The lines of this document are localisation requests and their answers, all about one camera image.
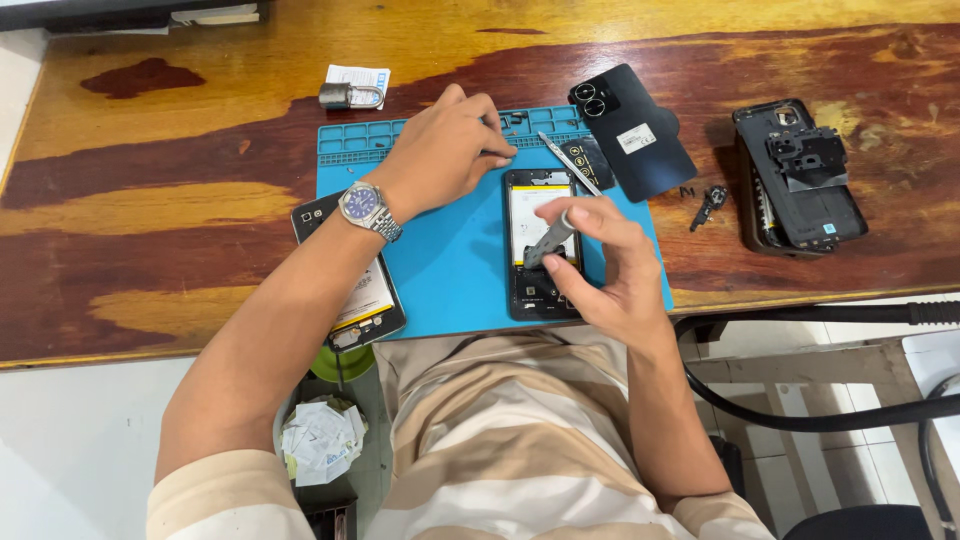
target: silver padlock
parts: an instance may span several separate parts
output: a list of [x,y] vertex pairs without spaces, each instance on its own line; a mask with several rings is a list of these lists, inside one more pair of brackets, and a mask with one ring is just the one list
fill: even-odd
[[[376,94],[377,100],[370,104],[352,104],[350,98],[353,97],[354,90],[365,90]],[[324,109],[376,109],[383,103],[383,90],[376,86],[354,86],[350,83],[323,83],[320,85],[320,106]]]

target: black hose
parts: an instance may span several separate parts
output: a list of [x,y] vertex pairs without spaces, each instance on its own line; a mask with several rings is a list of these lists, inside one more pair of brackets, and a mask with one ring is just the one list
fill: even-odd
[[[681,319],[674,325],[677,339],[695,328],[727,321],[824,321],[843,323],[960,323],[960,302],[910,303],[892,306],[810,306],[784,307]],[[873,410],[796,417],[765,414],[730,402],[710,390],[686,370],[694,392],[709,404],[733,416],[774,430],[828,432],[866,430],[896,424],[923,422],[932,418],[960,415],[960,395],[885,406]]]
[[[948,388],[960,381],[960,375],[953,375],[942,380],[926,396],[928,400],[941,398]],[[930,426],[933,422],[925,420],[920,422],[917,429],[917,444],[920,447],[920,463],[924,467],[924,478],[926,485],[930,488],[930,497],[933,499],[933,505],[937,507],[937,513],[940,514],[940,522],[944,527],[944,535],[947,540],[956,540],[956,525],[953,523],[953,514],[947,505],[947,498],[944,497],[944,491],[940,488],[940,481],[937,479],[937,470],[933,466],[933,459],[930,458]]]

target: phone sticker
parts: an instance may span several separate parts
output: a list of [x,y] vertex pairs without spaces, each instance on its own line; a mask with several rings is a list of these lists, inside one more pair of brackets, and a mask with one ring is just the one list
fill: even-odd
[[641,148],[650,146],[651,144],[657,142],[657,138],[654,136],[654,133],[650,131],[650,126],[648,126],[645,122],[628,132],[617,135],[616,140],[620,143],[623,151],[627,154],[631,154],[632,152],[636,152]]

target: wooden tabletop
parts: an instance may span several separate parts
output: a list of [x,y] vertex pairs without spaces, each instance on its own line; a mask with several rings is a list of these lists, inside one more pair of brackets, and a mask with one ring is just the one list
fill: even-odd
[[[452,82],[565,103],[628,62],[680,119],[697,193],[735,195],[734,109],[799,97],[839,130],[868,236],[796,261],[735,197],[650,200],[676,314],[960,289],[960,4],[281,2],[267,24],[50,43],[0,197],[0,369],[197,353],[296,246],[317,128],[405,118]],[[389,67],[383,111],[317,104],[329,63]]]

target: silver watch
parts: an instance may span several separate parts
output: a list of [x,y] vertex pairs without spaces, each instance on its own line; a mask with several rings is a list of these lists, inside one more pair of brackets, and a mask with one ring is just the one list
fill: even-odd
[[375,185],[354,182],[340,198],[340,212],[353,225],[383,234],[388,242],[396,242],[403,233]]

